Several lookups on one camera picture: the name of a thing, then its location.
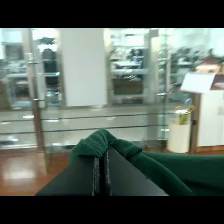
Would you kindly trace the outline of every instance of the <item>white paper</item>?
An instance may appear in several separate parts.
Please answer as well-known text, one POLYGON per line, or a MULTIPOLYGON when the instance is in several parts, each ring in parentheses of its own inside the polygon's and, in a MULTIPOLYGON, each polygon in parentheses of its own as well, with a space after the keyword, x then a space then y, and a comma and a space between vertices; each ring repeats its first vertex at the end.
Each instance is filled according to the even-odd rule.
POLYGON ((180 88, 184 92, 207 93, 210 91, 216 73, 189 72, 180 88))

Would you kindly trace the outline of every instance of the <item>wooden floor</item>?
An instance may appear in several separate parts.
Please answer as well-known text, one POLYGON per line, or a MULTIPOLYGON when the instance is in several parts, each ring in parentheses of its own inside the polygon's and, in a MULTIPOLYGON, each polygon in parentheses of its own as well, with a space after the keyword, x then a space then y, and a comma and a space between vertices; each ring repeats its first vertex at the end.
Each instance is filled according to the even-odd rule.
MULTIPOLYGON (((196 154, 221 155, 224 151, 196 154)), ((0 196, 35 195, 67 166, 68 158, 68 153, 51 154, 47 160, 37 152, 0 153, 0 196)))

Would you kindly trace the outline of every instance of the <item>green cloth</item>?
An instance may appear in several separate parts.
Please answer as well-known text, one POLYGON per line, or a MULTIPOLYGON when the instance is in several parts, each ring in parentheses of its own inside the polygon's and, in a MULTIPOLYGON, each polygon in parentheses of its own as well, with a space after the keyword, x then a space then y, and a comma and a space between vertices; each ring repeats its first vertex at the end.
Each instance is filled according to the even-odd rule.
POLYGON ((171 196, 224 195, 224 157, 143 152, 139 146, 99 129, 72 150, 101 158, 111 146, 171 196))

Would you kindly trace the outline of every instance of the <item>brown floor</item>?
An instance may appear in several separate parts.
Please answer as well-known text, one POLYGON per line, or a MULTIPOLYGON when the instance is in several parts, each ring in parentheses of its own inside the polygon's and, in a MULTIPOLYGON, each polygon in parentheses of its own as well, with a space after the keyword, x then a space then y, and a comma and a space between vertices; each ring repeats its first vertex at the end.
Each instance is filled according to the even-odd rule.
MULTIPOLYGON (((224 154, 224 151, 196 154, 217 155, 224 154)), ((0 153, 0 196, 35 195, 67 166, 68 158, 68 153, 50 154, 47 160, 40 152, 0 153)))

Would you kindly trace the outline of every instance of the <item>white container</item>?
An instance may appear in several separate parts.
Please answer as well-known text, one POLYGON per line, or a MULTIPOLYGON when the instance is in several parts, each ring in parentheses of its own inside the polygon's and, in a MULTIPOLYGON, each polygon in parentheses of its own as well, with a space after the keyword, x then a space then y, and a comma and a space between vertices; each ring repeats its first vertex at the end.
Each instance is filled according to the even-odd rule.
POLYGON ((191 124, 179 125, 177 119, 171 119, 168 132, 168 150, 175 153, 189 151, 191 124))

